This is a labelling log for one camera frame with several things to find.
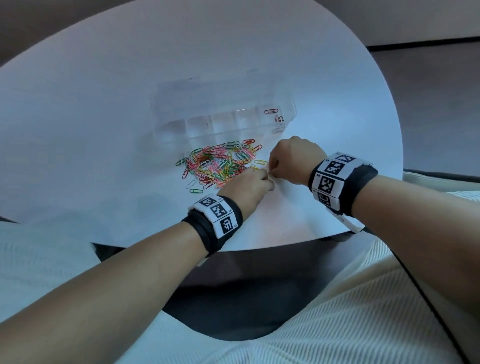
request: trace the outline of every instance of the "floor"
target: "floor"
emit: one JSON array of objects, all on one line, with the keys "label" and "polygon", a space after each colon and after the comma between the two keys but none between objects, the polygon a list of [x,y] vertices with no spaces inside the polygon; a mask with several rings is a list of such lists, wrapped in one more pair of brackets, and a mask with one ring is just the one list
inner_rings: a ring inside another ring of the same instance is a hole
[{"label": "floor", "polygon": [[[0,1],[0,64],[70,24],[125,2],[127,0],[46,0],[41,3],[23,1],[19,5]],[[397,106],[405,168],[480,176],[480,43],[392,50],[372,55]],[[275,279],[281,285],[283,279],[290,278],[296,282],[294,287],[286,288],[287,291],[277,289],[274,293],[274,299],[284,304],[283,314],[288,319],[371,241],[372,236],[362,233],[344,242],[314,241],[217,254],[186,278],[181,286],[183,291],[177,292],[166,310],[175,316],[183,304],[182,295],[196,287],[202,287],[205,292],[208,287],[227,289],[225,283],[236,282],[233,293],[238,294],[243,290],[242,281],[257,281],[259,285],[253,289],[261,291],[263,279]],[[283,294],[295,289],[297,292],[293,296]],[[208,304],[202,295],[197,295],[198,305],[184,316],[185,323],[212,336],[231,339],[228,329],[239,324],[235,320],[248,317],[252,307],[244,305],[244,314],[230,317],[231,320],[226,314],[224,330],[220,332],[218,328],[209,327],[207,319],[202,322],[195,319],[208,318],[205,310]],[[259,315],[268,316],[272,297],[252,302]],[[300,299],[292,301],[291,297]],[[268,332],[271,327],[266,324],[264,330]]]}]

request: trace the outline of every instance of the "forearm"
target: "forearm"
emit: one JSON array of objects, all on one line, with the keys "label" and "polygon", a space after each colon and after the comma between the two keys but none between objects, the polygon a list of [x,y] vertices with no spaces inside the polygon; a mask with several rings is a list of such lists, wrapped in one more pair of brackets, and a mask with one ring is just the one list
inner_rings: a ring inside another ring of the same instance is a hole
[{"label": "forearm", "polygon": [[479,204],[378,176],[360,191],[352,213],[413,274],[478,315]]},{"label": "forearm", "polygon": [[179,223],[68,281],[0,324],[0,363],[113,363],[207,255]]}]

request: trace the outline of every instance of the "baseboard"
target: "baseboard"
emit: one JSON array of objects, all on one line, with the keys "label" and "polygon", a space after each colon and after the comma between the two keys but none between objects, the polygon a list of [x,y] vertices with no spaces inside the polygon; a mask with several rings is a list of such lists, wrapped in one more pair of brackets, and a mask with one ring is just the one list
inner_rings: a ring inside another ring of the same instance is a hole
[{"label": "baseboard", "polygon": [[382,52],[386,50],[420,48],[420,47],[437,47],[437,46],[447,46],[450,44],[475,43],[475,42],[480,42],[480,36],[471,36],[467,38],[454,38],[454,39],[424,40],[421,42],[411,42],[411,43],[385,44],[382,46],[368,46],[367,49],[370,52]]}]

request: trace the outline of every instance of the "pile of paper clips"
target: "pile of paper clips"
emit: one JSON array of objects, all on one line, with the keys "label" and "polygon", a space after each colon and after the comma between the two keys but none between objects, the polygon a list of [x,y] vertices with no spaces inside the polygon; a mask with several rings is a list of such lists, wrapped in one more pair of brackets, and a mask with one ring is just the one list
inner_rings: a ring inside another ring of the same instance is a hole
[{"label": "pile of paper clips", "polygon": [[254,139],[243,142],[228,142],[217,146],[198,148],[188,157],[177,162],[177,166],[185,165],[183,179],[189,174],[194,178],[187,184],[187,189],[192,194],[202,194],[204,190],[212,186],[222,188],[228,181],[241,174],[247,169],[246,165],[252,163],[268,165],[266,160],[255,160],[257,151],[262,145],[253,146]]}]

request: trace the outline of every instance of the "right hand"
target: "right hand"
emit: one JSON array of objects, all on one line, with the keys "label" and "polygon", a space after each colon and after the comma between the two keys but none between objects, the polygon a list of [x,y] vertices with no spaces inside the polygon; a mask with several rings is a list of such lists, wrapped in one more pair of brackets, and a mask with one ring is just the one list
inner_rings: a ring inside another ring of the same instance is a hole
[{"label": "right hand", "polygon": [[308,186],[313,169],[327,154],[317,144],[293,136],[282,139],[270,153],[268,168],[276,178]]}]

